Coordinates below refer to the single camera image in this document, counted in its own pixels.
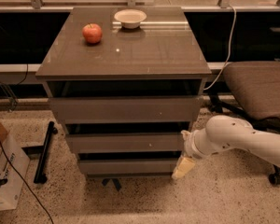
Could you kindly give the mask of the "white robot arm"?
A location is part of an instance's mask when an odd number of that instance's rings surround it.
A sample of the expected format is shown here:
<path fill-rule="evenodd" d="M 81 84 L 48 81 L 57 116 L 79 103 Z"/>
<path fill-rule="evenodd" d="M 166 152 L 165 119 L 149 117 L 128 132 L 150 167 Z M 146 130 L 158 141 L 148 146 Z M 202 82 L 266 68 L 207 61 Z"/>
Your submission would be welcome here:
<path fill-rule="evenodd" d="M 196 161 L 230 149 L 245 150 L 280 168 L 280 134 L 258 131 L 244 119 L 217 115 L 203 129 L 183 130 L 184 151 L 172 179 L 185 176 Z"/>

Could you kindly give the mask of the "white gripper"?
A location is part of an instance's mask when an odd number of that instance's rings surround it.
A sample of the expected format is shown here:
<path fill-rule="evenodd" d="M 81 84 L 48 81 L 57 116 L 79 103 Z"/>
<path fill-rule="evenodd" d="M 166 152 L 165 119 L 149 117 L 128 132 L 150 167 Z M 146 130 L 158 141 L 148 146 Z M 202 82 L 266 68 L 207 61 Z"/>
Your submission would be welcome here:
<path fill-rule="evenodd" d="M 189 132 L 183 130 L 181 132 L 184 140 L 184 155 L 181 156 L 177 165 L 172 173 L 172 179 L 177 180 L 184 177 L 194 166 L 194 160 L 202 160 L 207 158 L 207 155 L 203 154 L 196 146 L 195 137 L 199 131 Z"/>

